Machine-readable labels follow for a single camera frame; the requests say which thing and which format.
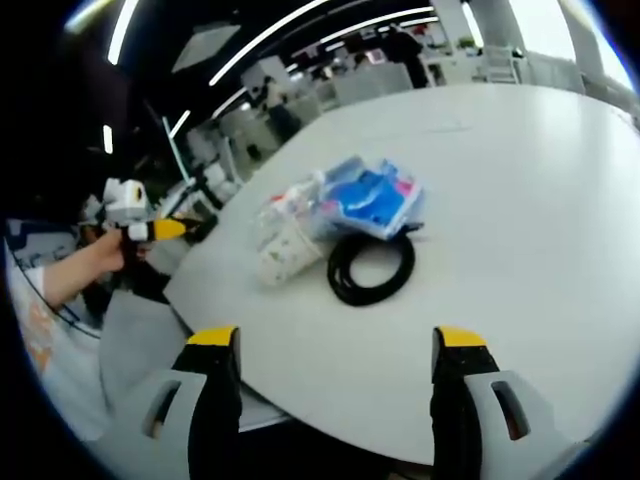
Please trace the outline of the person's left hand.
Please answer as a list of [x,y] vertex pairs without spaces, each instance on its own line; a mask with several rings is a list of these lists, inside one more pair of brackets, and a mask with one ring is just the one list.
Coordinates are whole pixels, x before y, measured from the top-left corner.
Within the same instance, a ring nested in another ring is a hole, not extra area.
[[124,242],[120,229],[101,230],[94,226],[84,226],[81,233],[86,245],[77,254],[91,273],[100,275],[124,268]]

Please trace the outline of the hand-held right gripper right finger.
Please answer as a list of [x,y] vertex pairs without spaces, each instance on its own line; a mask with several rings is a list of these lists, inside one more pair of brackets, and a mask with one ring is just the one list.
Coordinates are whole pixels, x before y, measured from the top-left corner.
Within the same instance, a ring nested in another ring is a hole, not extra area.
[[478,334],[435,327],[431,379],[434,479],[558,479],[575,460],[551,404]]

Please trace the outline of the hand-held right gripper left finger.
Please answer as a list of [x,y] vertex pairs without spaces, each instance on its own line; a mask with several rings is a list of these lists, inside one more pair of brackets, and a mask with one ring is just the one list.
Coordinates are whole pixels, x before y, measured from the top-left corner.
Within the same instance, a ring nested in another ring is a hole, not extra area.
[[240,329],[201,330],[116,407],[102,464],[116,479],[228,479],[242,413]]

